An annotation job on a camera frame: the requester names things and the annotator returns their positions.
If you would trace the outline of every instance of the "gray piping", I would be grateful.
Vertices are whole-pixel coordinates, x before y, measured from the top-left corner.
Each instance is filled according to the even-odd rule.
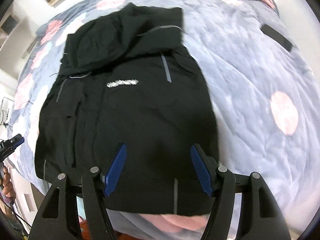
[[[174,179],[173,185],[173,214],[178,214],[178,180]]]
[[[45,180],[45,164],[47,163],[47,160],[44,160],[43,164],[43,179]]]
[[[61,84],[61,87],[60,87],[60,90],[59,90],[59,93],[58,93],[58,96],[57,96],[56,103],[58,103],[58,101],[59,101],[59,97],[60,97],[60,94],[61,94],[63,85],[65,84],[66,81],[67,81],[67,79],[65,79],[65,80],[62,82],[62,84]]]
[[[162,62],[165,70],[165,75],[167,76],[167,81],[171,83],[171,76],[170,76],[168,63],[167,63],[167,60],[165,59],[165,56],[162,54],[162,52],[161,52],[161,58],[162,58]]]
[[[166,29],[166,28],[178,28],[178,29],[182,30],[179,26],[176,26],[176,25],[162,25],[162,26],[154,27],[154,28],[148,30],[148,31],[145,32],[145,33],[138,34],[137,36],[144,36],[144,35],[146,35],[146,34],[148,34],[148,33],[154,32],[154,31],[156,31],[156,30]]]
[[[88,72],[87,74],[85,74],[85,75],[83,75],[81,77],[69,77],[69,78],[84,78],[84,77],[89,76],[91,73],[92,73],[92,71]]]

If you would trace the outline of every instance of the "floral blanket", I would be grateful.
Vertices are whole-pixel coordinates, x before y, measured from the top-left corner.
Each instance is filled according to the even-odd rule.
[[[84,0],[58,14],[37,31],[38,45],[19,79],[8,136],[21,133],[26,142],[10,156],[11,163],[47,192],[48,183],[34,170],[39,113],[59,71],[67,35],[129,2],[183,8],[183,42],[208,84],[221,161],[234,173],[261,173],[288,223],[303,230],[320,202],[320,91],[273,0]],[[292,50],[265,35],[263,24],[290,40]],[[297,216],[297,207],[307,203],[310,210]],[[239,206],[237,197],[234,218]],[[235,232],[233,223],[230,233]],[[168,234],[151,230],[131,235],[167,239]],[[200,234],[198,230],[192,236]],[[185,235],[178,230],[174,237]]]

